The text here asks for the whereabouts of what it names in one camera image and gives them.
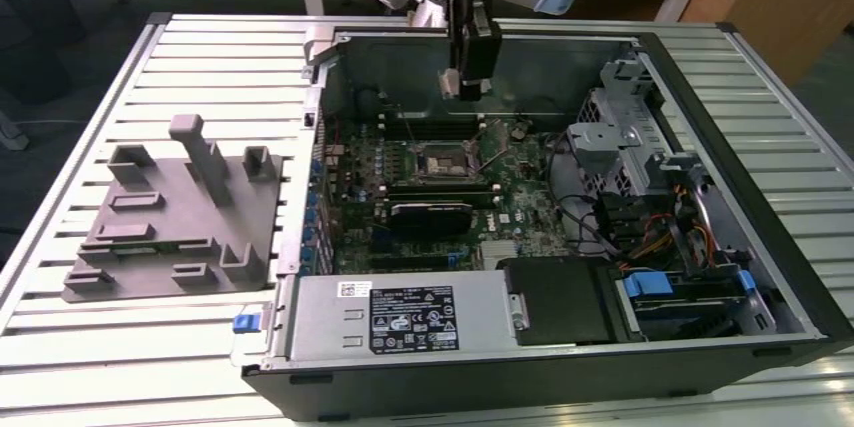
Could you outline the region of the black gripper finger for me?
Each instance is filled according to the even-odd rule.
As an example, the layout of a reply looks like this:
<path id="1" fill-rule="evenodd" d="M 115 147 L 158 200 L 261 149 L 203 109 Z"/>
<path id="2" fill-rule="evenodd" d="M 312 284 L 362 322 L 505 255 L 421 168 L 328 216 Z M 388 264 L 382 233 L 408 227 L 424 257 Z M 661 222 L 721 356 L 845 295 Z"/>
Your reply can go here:
<path id="1" fill-rule="evenodd" d="M 500 27 L 492 18 L 492 0 L 468 0 L 464 6 L 458 60 L 460 99 L 478 100 L 490 79 L 500 50 Z"/>
<path id="2" fill-rule="evenodd" d="M 449 68 L 461 69 L 464 2 L 448 0 Z"/>

